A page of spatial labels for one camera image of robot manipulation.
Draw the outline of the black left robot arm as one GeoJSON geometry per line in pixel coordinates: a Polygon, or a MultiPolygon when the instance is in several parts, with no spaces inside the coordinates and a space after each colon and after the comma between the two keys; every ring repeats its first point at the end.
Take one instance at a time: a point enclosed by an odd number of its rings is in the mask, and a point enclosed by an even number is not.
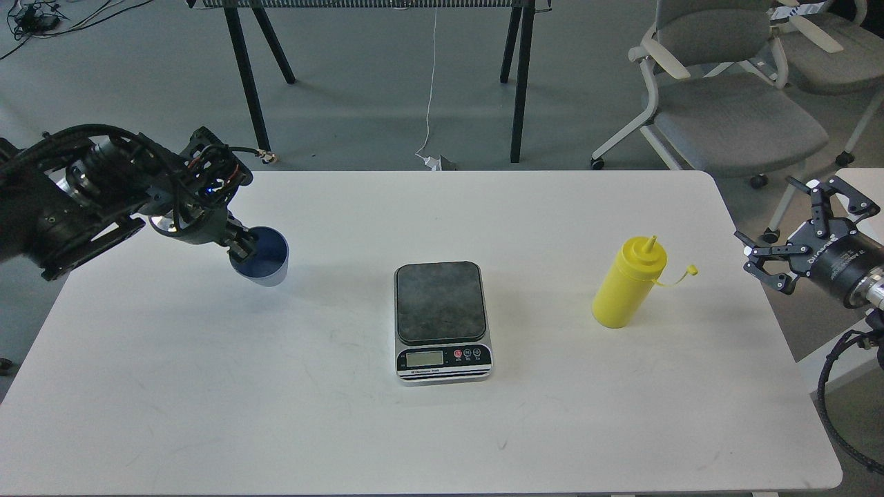
{"type": "Polygon", "coordinates": [[[26,257],[57,280],[145,226],[190,245],[223,246],[233,263],[255,258],[259,236],[229,210],[253,181],[238,154],[207,127],[180,153],[107,124],[2,141],[2,261],[26,257]]]}

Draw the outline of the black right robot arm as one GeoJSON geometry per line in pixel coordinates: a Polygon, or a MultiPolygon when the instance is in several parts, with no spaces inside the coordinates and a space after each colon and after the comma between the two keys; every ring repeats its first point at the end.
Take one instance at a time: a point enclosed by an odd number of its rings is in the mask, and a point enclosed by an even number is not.
{"type": "Polygon", "coordinates": [[[806,183],[790,177],[787,182],[808,195],[809,218],[784,242],[774,229],[765,232],[760,242],[736,232],[744,246],[743,270],[783,295],[791,295],[799,279],[806,279],[847,309],[866,308],[864,320],[830,344],[811,392],[829,437],[866,471],[881,474],[881,462],[842,437],[831,421],[826,399],[829,386],[840,386],[882,366],[883,248],[859,227],[881,209],[837,176],[806,183]]]}

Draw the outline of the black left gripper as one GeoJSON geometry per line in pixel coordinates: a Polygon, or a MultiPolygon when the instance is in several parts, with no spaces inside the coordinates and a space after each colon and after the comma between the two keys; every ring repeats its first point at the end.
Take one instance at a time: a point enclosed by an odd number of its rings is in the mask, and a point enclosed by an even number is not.
{"type": "Polygon", "coordinates": [[[227,246],[233,263],[253,258],[258,236],[229,210],[239,188],[253,181],[240,153],[252,154],[253,148],[230,146],[207,127],[196,129],[181,153],[180,168],[173,173],[171,207],[151,217],[152,229],[187,244],[227,246]]]}

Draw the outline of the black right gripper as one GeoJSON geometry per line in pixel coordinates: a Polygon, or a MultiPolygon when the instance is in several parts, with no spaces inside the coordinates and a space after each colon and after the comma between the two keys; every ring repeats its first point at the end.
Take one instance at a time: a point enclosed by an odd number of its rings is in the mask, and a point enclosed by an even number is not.
{"type": "Polygon", "coordinates": [[[786,245],[761,246],[741,231],[733,236],[744,246],[743,270],[783,295],[792,295],[805,277],[848,309],[872,305],[882,309],[883,248],[860,232],[856,223],[877,216],[881,207],[838,176],[805,184],[789,177],[790,185],[809,196],[811,217],[787,239],[786,245]],[[836,217],[832,198],[848,201],[848,216],[836,217]],[[787,273],[770,273],[768,263],[785,263],[787,273]]]}

